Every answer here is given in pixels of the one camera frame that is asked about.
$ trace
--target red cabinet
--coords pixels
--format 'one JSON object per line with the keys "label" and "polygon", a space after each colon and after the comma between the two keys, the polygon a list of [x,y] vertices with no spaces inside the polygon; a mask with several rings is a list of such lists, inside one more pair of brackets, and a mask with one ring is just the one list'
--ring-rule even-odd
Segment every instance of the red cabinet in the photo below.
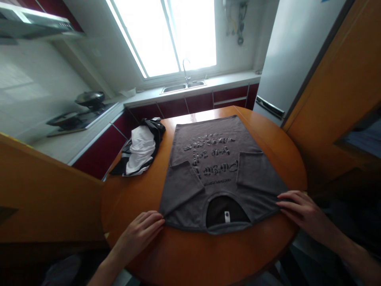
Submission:
{"label": "red cabinet", "polygon": [[242,100],[236,100],[236,101],[216,104],[216,105],[214,105],[214,109],[223,108],[223,107],[232,106],[232,105],[239,106],[239,107],[245,107],[245,104],[246,104],[246,99],[242,99]]}
{"label": "red cabinet", "polygon": [[247,94],[246,108],[253,110],[255,98],[257,97],[259,84],[253,84],[249,86],[249,92]]}
{"label": "red cabinet", "polygon": [[110,125],[72,166],[101,180],[125,143],[126,138]]}
{"label": "red cabinet", "polygon": [[175,99],[171,101],[159,102],[161,112],[164,118],[171,118],[188,114],[185,99]]}
{"label": "red cabinet", "polygon": [[126,138],[131,138],[131,130],[139,126],[138,122],[132,116],[129,110],[125,109],[123,113],[111,122]]}
{"label": "red cabinet", "polygon": [[187,97],[185,100],[187,101],[189,113],[213,109],[213,96],[211,93]]}
{"label": "red cabinet", "polygon": [[139,107],[132,107],[130,108],[130,111],[138,122],[140,122],[142,118],[147,118],[147,119],[152,119],[153,117],[163,118],[158,108],[158,105],[156,103],[139,106]]}
{"label": "red cabinet", "polygon": [[232,89],[225,89],[223,91],[214,91],[214,103],[225,101],[229,99],[236,99],[240,97],[246,97],[247,96],[247,88],[248,86],[243,87],[236,87]]}

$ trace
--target frying pan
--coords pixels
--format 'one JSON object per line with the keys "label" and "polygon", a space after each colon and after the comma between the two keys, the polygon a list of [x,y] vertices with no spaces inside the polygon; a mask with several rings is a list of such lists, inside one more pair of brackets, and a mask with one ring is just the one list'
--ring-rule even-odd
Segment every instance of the frying pan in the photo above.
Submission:
{"label": "frying pan", "polygon": [[51,126],[67,126],[78,121],[77,112],[68,112],[49,120],[46,124]]}
{"label": "frying pan", "polygon": [[77,96],[75,103],[86,107],[100,107],[104,98],[104,93],[101,91],[84,92]]}

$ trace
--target t-shirt sleeve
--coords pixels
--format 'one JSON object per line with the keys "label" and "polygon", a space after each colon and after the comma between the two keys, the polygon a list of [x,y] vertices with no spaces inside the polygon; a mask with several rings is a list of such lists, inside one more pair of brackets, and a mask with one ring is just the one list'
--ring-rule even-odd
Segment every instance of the t-shirt sleeve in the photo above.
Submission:
{"label": "t-shirt sleeve", "polygon": [[165,217],[198,193],[205,191],[189,161],[168,167],[159,212]]}
{"label": "t-shirt sleeve", "polygon": [[238,160],[237,185],[278,196],[288,191],[263,152],[240,152]]}

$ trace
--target black and white clothing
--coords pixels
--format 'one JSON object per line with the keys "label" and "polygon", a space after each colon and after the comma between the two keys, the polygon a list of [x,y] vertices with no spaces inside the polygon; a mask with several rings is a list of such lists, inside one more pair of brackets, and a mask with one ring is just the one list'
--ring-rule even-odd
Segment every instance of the black and white clothing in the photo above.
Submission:
{"label": "black and white clothing", "polygon": [[131,139],[122,150],[122,158],[110,174],[123,176],[141,175],[152,164],[165,132],[160,118],[142,119],[139,127],[131,132]]}

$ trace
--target range hood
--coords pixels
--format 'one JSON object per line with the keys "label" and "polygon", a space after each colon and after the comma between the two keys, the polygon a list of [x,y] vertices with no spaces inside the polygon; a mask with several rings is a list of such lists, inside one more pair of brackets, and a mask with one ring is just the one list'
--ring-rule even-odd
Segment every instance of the range hood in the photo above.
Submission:
{"label": "range hood", "polygon": [[74,31],[66,18],[0,2],[0,38],[35,39]]}

